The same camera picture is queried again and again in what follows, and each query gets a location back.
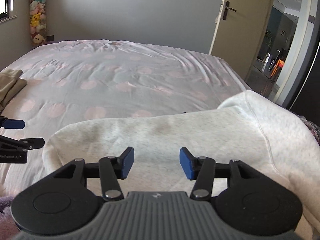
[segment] plush toy storage tube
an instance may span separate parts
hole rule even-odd
[[[45,3],[46,0],[30,0],[30,33],[34,48],[44,45],[47,39]]]

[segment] bed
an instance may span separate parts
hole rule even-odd
[[[46,141],[61,128],[99,118],[152,117],[216,109],[249,87],[220,59],[207,54],[128,41],[62,41],[41,46],[8,68],[28,85],[2,116],[23,130],[0,134]],[[41,150],[27,164],[0,164],[1,195],[16,195],[45,176]]]

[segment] tile floor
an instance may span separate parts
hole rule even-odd
[[[254,92],[272,101],[279,87],[269,79],[270,72],[268,68],[266,67],[264,72],[262,72],[262,67],[263,62],[257,60],[247,80],[247,84]]]

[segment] beige door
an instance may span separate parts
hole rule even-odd
[[[226,9],[228,2],[231,9]],[[223,58],[245,80],[262,44],[273,0],[222,0],[221,4],[209,54]]]

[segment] window frame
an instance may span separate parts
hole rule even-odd
[[[5,12],[4,16],[0,16],[0,21],[10,17],[10,0],[5,0]]]

